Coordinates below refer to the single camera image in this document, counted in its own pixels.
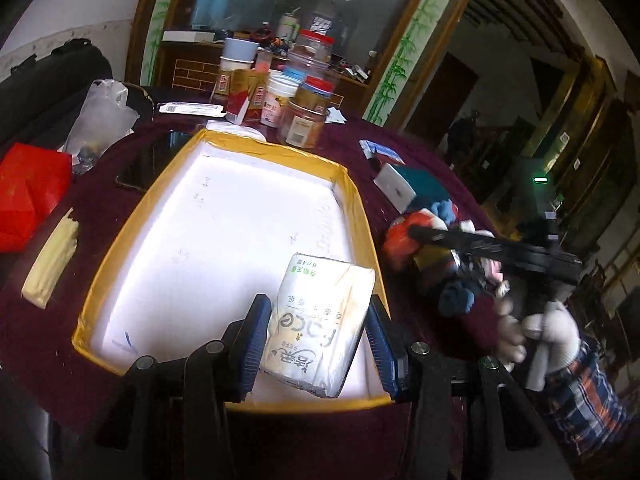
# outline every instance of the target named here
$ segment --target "butter stick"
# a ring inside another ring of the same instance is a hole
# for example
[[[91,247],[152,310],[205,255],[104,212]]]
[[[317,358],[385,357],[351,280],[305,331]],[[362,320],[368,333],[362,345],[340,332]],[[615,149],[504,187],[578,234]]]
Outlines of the butter stick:
[[[67,211],[53,229],[22,286],[23,298],[42,309],[78,246],[79,224],[69,218],[72,211]]]

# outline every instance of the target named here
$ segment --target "white glove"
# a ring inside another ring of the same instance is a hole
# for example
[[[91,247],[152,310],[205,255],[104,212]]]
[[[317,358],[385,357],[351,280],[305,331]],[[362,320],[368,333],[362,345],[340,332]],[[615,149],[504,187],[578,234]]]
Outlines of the white glove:
[[[519,322],[510,316],[513,300],[510,297],[496,300],[494,310],[501,316],[498,321],[498,346],[496,357],[507,368],[513,369],[514,363],[521,363],[527,355],[524,348],[526,337],[542,339],[551,343],[549,368],[547,373],[557,372],[570,365],[580,351],[580,333],[574,318],[559,301],[553,302],[556,310],[545,317],[542,330],[542,314],[528,316]]]

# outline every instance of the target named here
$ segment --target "red jar lid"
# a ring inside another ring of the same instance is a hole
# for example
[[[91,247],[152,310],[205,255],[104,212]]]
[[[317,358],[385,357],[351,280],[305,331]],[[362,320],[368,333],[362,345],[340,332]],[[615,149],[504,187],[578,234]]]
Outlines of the red jar lid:
[[[313,38],[314,40],[321,41],[321,43],[332,44],[335,41],[334,38],[329,38],[328,36],[318,34],[317,32],[311,32],[310,30],[306,30],[306,28],[302,28],[299,34],[300,36],[306,36],[307,38]]]
[[[313,88],[317,88],[318,90],[322,90],[323,92],[331,93],[334,91],[334,84],[331,83],[331,81],[320,79],[319,77],[313,77],[312,75],[305,77],[305,84],[312,86]]]

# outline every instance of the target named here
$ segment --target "plaid shirt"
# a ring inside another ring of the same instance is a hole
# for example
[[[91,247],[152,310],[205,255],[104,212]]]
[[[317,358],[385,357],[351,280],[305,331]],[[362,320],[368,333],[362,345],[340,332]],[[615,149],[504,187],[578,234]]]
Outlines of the plaid shirt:
[[[574,465],[602,462],[620,447],[632,420],[598,366],[595,340],[583,338],[575,361],[549,375],[545,393],[542,416]]]

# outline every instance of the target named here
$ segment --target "metal bolt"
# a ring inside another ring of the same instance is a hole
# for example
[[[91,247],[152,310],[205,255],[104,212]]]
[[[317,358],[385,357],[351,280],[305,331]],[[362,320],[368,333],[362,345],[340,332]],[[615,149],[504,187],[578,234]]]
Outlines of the metal bolt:
[[[491,355],[485,355],[480,362],[488,370],[497,370],[500,367],[500,361]]]
[[[136,368],[138,368],[138,370],[146,370],[147,368],[151,367],[153,363],[154,359],[151,356],[143,355],[136,361]]]
[[[429,345],[427,345],[427,343],[423,343],[422,341],[416,341],[411,345],[411,350],[413,350],[418,355],[427,355],[429,353]]]
[[[207,353],[219,354],[225,349],[225,344],[222,341],[211,341],[207,343]]]

